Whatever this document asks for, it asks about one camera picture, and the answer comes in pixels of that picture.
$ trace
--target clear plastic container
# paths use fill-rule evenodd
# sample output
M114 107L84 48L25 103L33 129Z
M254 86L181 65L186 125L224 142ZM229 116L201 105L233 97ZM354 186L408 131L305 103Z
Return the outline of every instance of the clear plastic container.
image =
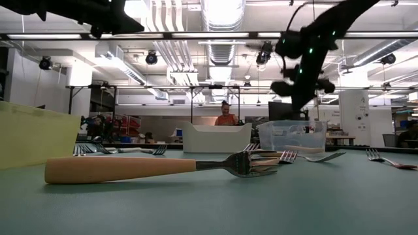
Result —
M325 121L269 121L258 126L264 150L284 151L285 146L323 148L327 139Z

